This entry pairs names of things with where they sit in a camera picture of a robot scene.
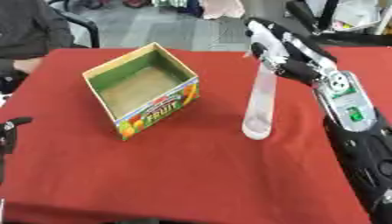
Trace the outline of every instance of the dark clothing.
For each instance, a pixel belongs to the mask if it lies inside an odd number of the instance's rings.
[[[13,60],[42,57],[70,47],[68,22],[44,0],[0,0],[0,73],[13,70]]]

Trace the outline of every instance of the clear plastic bottle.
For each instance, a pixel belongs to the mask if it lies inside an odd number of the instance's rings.
[[[267,52],[262,56],[274,61],[289,56],[282,42],[271,33],[269,28],[257,22],[250,22],[248,28],[254,33],[251,42],[257,42],[267,49]],[[275,72],[267,68],[263,62],[260,63],[248,109],[242,122],[242,132],[247,137],[261,140],[270,135],[276,88],[277,76]]]
[[[242,122],[242,132],[245,136],[261,140],[270,135],[276,87],[277,76],[260,63],[248,109]]]

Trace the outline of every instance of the red fabric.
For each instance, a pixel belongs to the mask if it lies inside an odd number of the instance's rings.
[[[388,48],[333,48],[392,119]],[[128,142],[81,73],[128,50],[58,50],[0,110],[19,129],[0,188],[6,217],[94,223],[153,216],[228,224],[365,224],[308,87],[279,79],[272,135],[241,132],[257,62],[242,52],[172,52],[200,76],[201,97]]]

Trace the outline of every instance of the cardboard box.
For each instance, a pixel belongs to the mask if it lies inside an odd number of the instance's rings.
[[[199,97],[199,77],[158,43],[83,74],[123,140]]]

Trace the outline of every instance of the green light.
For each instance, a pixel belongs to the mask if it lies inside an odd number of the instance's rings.
[[[363,115],[358,108],[356,107],[348,108],[347,111],[353,122],[357,123],[363,120]]]

